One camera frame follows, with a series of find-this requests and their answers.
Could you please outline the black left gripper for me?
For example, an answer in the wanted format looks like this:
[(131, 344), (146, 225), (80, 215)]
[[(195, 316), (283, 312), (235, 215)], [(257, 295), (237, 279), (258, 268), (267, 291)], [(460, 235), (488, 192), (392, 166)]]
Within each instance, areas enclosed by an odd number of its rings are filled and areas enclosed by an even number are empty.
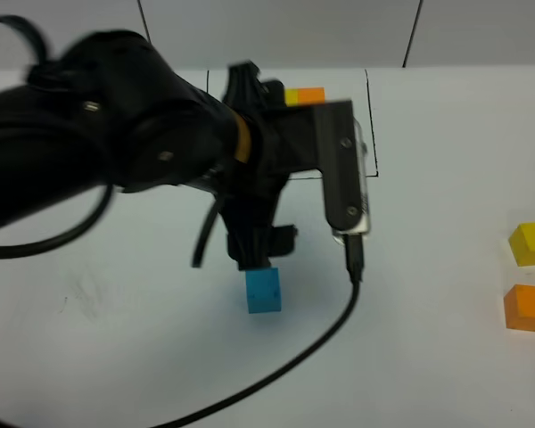
[(259, 67), (228, 69), (226, 91), (214, 102), (217, 145), (214, 190), (227, 231), (228, 256), (239, 271), (270, 268), (269, 258), (295, 249), (295, 225), (274, 226), (280, 193), (292, 173), (319, 167), (318, 103), (289, 106), (278, 80), (260, 81)]

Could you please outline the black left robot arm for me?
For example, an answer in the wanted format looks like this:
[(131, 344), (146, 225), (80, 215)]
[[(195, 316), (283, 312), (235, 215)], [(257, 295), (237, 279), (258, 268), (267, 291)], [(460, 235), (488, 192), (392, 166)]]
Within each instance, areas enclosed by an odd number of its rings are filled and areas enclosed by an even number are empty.
[(241, 270), (290, 254), (294, 226), (275, 226), (293, 172), (314, 169), (307, 114), (291, 111), (277, 80), (252, 62), (232, 66), (216, 99), (180, 78), (141, 35), (97, 32), (61, 58), (41, 36), (23, 85), (0, 91), (0, 228), (101, 185), (82, 222), (57, 236), (0, 247), (0, 259), (51, 251), (88, 231), (120, 188), (187, 185), (214, 196), (193, 253), (199, 267), (217, 218)]

